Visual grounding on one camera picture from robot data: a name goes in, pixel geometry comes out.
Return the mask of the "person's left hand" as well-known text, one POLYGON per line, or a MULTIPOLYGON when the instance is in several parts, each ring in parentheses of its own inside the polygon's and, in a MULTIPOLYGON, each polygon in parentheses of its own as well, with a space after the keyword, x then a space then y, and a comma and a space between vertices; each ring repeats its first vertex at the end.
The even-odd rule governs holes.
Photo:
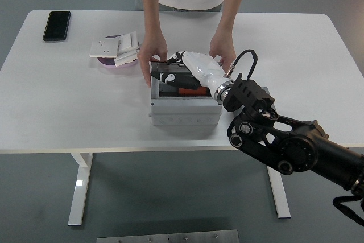
POLYGON ((233 45, 233 38, 230 32, 216 32, 210 43, 209 55, 212 58, 219 56, 222 68, 227 72, 235 60, 236 52, 233 45))

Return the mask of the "person's right hand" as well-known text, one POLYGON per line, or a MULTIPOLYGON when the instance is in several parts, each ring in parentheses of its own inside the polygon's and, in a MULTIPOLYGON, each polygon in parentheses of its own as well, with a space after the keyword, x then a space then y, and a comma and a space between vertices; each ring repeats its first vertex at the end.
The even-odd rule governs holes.
POLYGON ((167 43, 161 31, 146 32, 138 60, 147 86, 151 87, 150 63, 167 61, 167 43))

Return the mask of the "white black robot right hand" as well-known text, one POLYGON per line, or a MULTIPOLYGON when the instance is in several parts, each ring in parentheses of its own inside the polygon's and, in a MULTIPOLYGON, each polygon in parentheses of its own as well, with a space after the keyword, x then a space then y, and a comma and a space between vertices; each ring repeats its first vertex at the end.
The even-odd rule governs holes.
POLYGON ((151 76, 173 87, 208 88, 216 101, 223 101, 234 84, 211 56, 202 53, 176 52, 164 65, 167 67, 153 70, 151 76))

